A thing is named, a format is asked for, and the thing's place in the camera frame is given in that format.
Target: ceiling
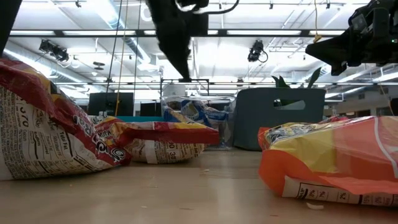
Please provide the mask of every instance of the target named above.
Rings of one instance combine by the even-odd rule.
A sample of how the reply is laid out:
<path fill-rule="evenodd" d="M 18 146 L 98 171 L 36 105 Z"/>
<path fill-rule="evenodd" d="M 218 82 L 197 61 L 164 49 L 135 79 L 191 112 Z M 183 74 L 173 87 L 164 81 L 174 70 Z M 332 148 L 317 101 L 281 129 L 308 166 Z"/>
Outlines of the ceiling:
<path fill-rule="evenodd" d="M 149 10 L 140 1 L 127 0 L 80 0 L 81 7 L 76 7 L 72 0 L 23 0 L 14 30 L 103 30 L 110 29 L 106 20 L 110 12 L 119 12 L 121 6 L 121 21 L 128 29 L 154 29 L 150 20 Z M 273 9 L 269 1 L 240 0 L 237 8 L 230 13 L 210 15 L 209 29 L 315 29 L 317 18 L 318 29 L 346 29 L 348 18 L 354 10 L 367 4 L 366 0 L 330 0 L 330 8 L 326 8 L 326 0 L 317 1 L 317 16 L 314 1 L 311 0 L 273 0 Z M 234 4 L 234 0 L 221 0 L 223 9 Z M 219 0 L 210 0 L 209 10 L 218 10 Z M 18 55 L 23 55 L 30 61 L 44 64 L 52 71 L 62 69 L 59 74 L 63 78 L 55 82 L 75 82 L 74 77 L 81 82 L 104 82 L 108 75 L 118 82 L 121 74 L 122 82 L 159 82 L 159 67 L 163 67 L 163 78 L 181 78 L 178 72 L 165 59 L 159 50 L 155 37 L 137 38 L 137 44 L 151 59 L 152 66 L 136 66 L 136 57 L 131 48 L 124 44 L 122 38 L 45 38 L 53 44 L 64 47 L 70 54 L 70 61 L 57 63 L 49 55 L 42 55 L 39 45 L 44 38 L 10 37 L 7 49 Z M 255 40 L 261 39 L 266 47 L 269 59 L 266 63 L 248 62 L 249 48 Z M 194 78 L 209 78 L 211 82 L 236 82 L 243 78 L 245 82 L 271 82 L 271 75 L 283 76 L 287 82 L 304 82 L 316 68 L 325 67 L 324 74 L 318 82 L 338 82 L 344 77 L 356 74 L 372 65 L 349 68 L 342 75 L 332 77 L 330 68 L 321 61 L 305 54 L 305 46 L 313 38 L 258 38 L 258 37 L 196 37 L 193 39 L 195 50 L 188 61 Z M 102 71 L 95 71 L 93 62 L 105 64 Z M 359 80 L 348 79 L 347 82 Z M 232 86 L 212 86 L 230 93 Z M 157 85 L 136 85 L 137 89 L 146 90 L 141 95 L 148 95 L 152 90 L 154 98 L 159 92 Z M 117 85 L 110 87 L 114 91 Z M 120 89 L 132 89 L 131 85 L 122 85 Z"/>

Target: table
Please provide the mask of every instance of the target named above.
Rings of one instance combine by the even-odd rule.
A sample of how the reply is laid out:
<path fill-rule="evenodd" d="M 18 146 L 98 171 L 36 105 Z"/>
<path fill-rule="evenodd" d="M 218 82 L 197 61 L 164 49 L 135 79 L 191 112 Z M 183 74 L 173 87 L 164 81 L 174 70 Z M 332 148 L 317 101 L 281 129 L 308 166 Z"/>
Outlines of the table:
<path fill-rule="evenodd" d="M 260 152 L 205 151 L 172 165 L 0 182 L 0 223 L 397 223 L 398 210 L 280 198 L 258 178 Z"/>

